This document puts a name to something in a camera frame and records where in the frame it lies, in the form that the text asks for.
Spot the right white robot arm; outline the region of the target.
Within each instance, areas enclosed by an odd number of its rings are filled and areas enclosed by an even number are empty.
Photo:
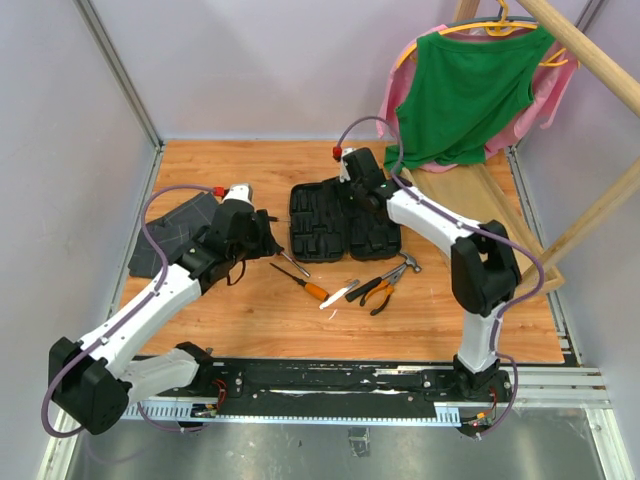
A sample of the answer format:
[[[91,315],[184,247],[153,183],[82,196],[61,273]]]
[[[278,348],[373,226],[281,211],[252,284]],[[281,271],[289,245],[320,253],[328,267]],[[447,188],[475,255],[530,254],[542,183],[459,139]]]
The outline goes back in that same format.
[[[521,282],[514,244],[504,226],[463,217],[411,181],[395,174],[386,177],[368,148],[335,146],[332,156],[340,167],[339,180],[356,205],[411,229],[449,259],[452,294],[464,311],[453,387],[463,399],[477,399],[498,380],[496,341],[503,309]]]

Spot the orange-handled screwdriver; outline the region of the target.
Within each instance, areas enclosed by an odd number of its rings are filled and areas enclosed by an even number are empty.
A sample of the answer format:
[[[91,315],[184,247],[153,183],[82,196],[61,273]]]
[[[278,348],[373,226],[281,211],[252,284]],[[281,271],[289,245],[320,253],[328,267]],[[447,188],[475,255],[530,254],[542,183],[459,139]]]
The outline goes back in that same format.
[[[311,283],[311,282],[308,282],[308,281],[302,279],[301,277],[297,277],[297,276],[287,272],[283,268],[275,265],[274,263],[271,263],[270,266],[275,268],[279,272],[283,273],[287,277],[291,278],[293,281],[295,281],[299,286],[301,286],[313,298],[315,298],[315,299],[317,299],[317,300],[319,300],[321,302],[324,302],[329,298],[329,293],[326,290],[324,290],[323,288],[319,287],[318,285],[316,285],[314,283]]]

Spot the black plastic tool case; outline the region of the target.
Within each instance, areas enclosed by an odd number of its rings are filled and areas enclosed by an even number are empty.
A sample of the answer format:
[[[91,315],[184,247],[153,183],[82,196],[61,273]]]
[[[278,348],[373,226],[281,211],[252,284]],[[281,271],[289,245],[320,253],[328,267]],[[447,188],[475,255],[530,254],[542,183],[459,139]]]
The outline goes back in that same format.
[[[402,248],[400,226],[361,209],[336,177],[294,186],[289,217],[290,248],[303,263],[386,260]]]

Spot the black-handled screwdriver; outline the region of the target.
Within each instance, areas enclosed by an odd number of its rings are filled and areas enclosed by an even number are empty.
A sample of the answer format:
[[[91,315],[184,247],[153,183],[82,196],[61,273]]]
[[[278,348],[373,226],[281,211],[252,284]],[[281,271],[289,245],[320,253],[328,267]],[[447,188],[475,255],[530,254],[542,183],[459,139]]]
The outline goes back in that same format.
[[[306,270],[301,264],[299,264],[296,260],[294,260],[289,254],[287,254],[284,250],[279,252],[279,255],[283,257],[286,261],[288,261],[292,266],[294,266],[301,274],[305,277],[310,278],[311,274],[308,270]]]

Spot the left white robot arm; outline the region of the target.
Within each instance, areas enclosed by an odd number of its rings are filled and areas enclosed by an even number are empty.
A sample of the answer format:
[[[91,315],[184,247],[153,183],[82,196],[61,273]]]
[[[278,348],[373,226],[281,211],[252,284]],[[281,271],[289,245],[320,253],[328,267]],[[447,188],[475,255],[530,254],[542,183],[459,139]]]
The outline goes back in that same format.
[[[135,358],[161,327],[218,282],[234,285],[235,267],[276,252],[268,214],[254,207],[249,184],[212,192],[223,198],[210,223],[171,255],[161,253],[160,272],[133,300],[79,340],[62,337],[51,347],[41,406],[51,436],[62,434],[49,422],[50,404],[81,430],[99,435],[131,405],[173,388],[195,396],[226,391],[212,356],[191,342],[161,356]]]

